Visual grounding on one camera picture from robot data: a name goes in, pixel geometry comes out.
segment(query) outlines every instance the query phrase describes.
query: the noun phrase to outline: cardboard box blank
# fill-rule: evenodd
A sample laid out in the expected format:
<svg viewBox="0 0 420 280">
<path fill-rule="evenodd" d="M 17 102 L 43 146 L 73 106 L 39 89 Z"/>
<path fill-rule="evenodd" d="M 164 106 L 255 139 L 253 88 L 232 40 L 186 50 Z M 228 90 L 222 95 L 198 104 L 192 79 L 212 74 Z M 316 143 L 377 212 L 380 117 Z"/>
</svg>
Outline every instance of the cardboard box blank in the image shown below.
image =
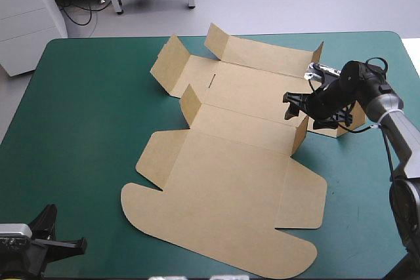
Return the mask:
<svg viewBox="0 0 420 280">
<path fill-rule="evenodd" d="M 281 99 L 290 89 L 309 92 L 300 76 L 320 49 L 269 45 L 277 59 L 260 65 L 242 55 L 267 44 L 249 41 L 235 50 L 242 41 L 211 26 L 206 45 L 229 62 L 189 55 L 175 36 L 164 46 L 151 73 L 170 95 L 182 96 L 190 130 L 152 135 L 136 170 L 163 191 L 127 184 L 121 204 L 144 233 L 283 279 L 309 267 L 316 249 L 275 228 L 318 228 L 327 185 L 290 158 L 305 139 L 308 117 L 285 121 Z M 270 68 L 280 60 L 287 74 Z"/>
</svg>

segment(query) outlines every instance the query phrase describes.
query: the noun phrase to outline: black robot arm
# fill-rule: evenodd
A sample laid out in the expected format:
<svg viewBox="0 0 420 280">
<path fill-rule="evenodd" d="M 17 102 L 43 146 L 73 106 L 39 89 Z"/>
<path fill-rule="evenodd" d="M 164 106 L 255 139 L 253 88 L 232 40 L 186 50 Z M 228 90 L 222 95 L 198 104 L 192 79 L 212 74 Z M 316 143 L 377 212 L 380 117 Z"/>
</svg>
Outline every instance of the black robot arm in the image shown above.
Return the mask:
<svg viewBox="0 0 420 280">
<path fill-rule="evenodd" d="M 398 232 L 409 253 L 399 268 L 410 263 L 420 276 L 420 132 L 404 115 L 404 103 L 386 81 L 388 65 L 384 68 L 367 62 L 350 61 L 341 71 L 311 64 L 305 75 L 321 86 L 310 94 L 287 92 L 283 102 L 289 102 L 285 119 L 305 112 L 314 119 L 314 128 L 336 129 L 352 120 L 351 108 L 357 101 L 367 117 L 381 128 L 391 169 L 390 203 Z M 390 159 L 388 140 L 399 160 L 396 168 Z"/>
</svg>

